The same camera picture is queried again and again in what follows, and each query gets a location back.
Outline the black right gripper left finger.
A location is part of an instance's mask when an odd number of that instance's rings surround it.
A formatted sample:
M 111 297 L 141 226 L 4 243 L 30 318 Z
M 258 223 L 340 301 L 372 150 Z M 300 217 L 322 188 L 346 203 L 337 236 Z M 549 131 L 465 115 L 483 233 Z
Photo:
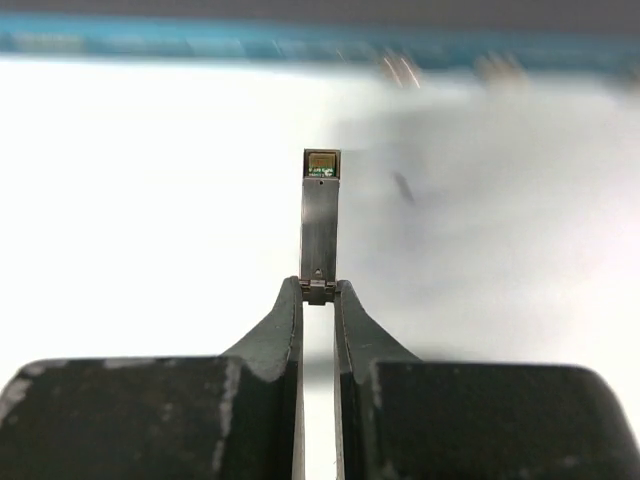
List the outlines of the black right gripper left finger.
M 1 394 L 5 479 L 301 479 L 302 292 L 214 356 L 48 359 Z

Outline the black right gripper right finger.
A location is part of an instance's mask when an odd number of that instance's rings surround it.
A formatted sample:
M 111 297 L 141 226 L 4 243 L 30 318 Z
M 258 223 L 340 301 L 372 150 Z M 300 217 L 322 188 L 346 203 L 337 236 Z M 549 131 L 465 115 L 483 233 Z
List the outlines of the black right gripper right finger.
M 337 287 L 341 479 L 635 479 L 613 391 L 569 365 L 423 361 Z

